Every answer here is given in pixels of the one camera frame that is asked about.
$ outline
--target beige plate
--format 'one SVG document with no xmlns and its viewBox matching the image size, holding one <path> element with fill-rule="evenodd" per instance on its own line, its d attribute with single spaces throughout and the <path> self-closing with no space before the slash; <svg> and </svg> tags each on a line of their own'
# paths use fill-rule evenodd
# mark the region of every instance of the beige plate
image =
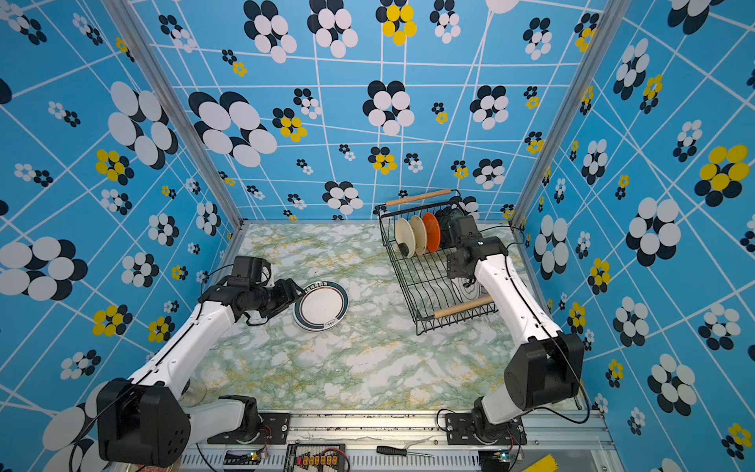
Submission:
<svg viewBox="0 0 755 472">
<path fill-rule="evenodd" d="M 406 218 L 399 218 L 396 220 L 396 226 L 393 229 L 396 236 L 397 244 L 406 244 L 409 253 L 405 256 L 410 258 L 414 255 L 414 247 L 416 242 L 414 241 L 414 231 L 411 230 L 411 226 Z"/>
<path fill-rule="evenodd" d="M 414 231 L 414 253 L 421 256 L 427 247 L 427 228 L 424 227 L 422 218 L 417 215 L 411 217 L 409 226 Z"/>
</svg>

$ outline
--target circuit board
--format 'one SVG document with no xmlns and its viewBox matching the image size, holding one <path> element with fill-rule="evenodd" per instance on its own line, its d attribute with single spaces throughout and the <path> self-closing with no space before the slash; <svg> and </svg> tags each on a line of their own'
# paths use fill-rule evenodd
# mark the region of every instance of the circuit board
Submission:
<svg viewBox="0 0 755 472">
<path fill-rule="evenodd" d="M 343 454 L 326 449 L 346 451 L 345 444 L 289 444 L 286 448 L 284 472 L 344 472 Z"/>
</svg>

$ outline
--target black wire dish rack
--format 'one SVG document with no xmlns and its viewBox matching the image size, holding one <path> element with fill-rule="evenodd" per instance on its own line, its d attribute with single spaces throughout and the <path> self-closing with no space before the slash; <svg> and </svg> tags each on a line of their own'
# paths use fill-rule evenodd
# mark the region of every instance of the black wire dish rack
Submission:
<svg viewBox="0 0 755 472">
<path fill-rule="evenodd" d="M 462 206 L 459 205 L 461 194 L 458 190 L 454 191 L 457 195 L 451 197 L 450 200 L 383 213 L 379 218 L 383 246 L 385 246 L 390 263 L 396 271 L 396 277 L 399 280 L 401 291 L 406 299 L 409 313 L 411 313 L 411 318 L 417 327 L 417 335 L 442 328 L 443 326 L 494 313 L 497 310 L 495 304 L 489 303 L 436 318 L 436 311 L 474 301 L 487 294 L 481 291 L 478 282 L 464 287 L 464 283 L 467 282 L 466 279 L 449 279 L 448 272 L 446 271 L 446 256 L 456 251 L 456 248 L 443 248 L 443 244 L 441 244 L 441 248 L 436 252 L 428 252 L 426 250 L 422 255 L 414 255 L 407 258 L 401 253 L 399 245 L 396 242 L 395 227 L 399 218 L 409 220 L 415 215 L 422 217 L 425 213 L 435 214 L 443 208 L 458 208 L 464 214 L 467 214 Z M 402 205 L 450 193 L 451 190 L 439 190 L 419 196 L 393 200 L 386 203 L 386 206 Z"/>
</svg>

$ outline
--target green marble surface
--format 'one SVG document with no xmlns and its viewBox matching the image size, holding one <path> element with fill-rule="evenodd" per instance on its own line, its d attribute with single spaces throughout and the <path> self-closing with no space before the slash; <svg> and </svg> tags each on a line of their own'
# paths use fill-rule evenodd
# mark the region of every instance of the green marble surface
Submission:
<svg viewBox="0 0 755 472">
<path fill-rule="evenodd" d="M 503 228 L 490 233 L 513 241 Z M 377 223 L 252 224 L 239 253 L 302 287 L 337 282 L 349 310 L 320 333 L 300 328 L 292 308 L 264 326 L 236 323 L 197 368 L 204 402 L 237 394 L 262 409 L 469 409 L 503 384 L 513 348 L 503 320 L 492 313 L 417 336 Z"/>
</svg>

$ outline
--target yellow object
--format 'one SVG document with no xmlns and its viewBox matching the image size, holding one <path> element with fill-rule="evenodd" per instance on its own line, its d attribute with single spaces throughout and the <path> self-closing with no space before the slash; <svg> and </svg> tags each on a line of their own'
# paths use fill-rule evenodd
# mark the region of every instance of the yellow object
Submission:
<svg viewBox="0 0 755 472">
<path fill-rule="evenodd" d="M 522 472 L 556 472 L 556 470 L 559 470 L 559 465 L 556 463 L 556 459 L 549 454 Z"/>
</svg>

